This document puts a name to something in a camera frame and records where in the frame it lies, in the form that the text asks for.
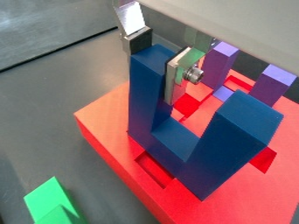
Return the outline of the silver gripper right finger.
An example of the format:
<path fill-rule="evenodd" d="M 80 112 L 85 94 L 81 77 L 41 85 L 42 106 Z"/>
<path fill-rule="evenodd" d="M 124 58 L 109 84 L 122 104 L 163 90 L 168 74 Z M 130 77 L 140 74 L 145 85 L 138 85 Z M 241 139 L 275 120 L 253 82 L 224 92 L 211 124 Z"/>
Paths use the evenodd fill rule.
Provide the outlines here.
<path fill-rule="evenodd" d="M 204 72 L 196 63 L 219 43 L 212 36 L 191 27 L 185 28 L 183 37 L 187 46 L 165 63 L 164 101 L 171 106 L 184 95 L 187 84 L 200 83 Z"/>

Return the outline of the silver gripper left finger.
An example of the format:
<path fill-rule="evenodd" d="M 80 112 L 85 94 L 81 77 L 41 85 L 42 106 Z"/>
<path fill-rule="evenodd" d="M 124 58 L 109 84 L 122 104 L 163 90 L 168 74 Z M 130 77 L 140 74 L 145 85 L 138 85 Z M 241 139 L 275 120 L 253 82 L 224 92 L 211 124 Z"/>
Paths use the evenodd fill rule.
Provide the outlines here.
<path fill-rule="evenodd" d="M 122 49 L 132 55 L 152 45 L 152 29 L 145 25 L 136 0 L 112 0 Z"/>

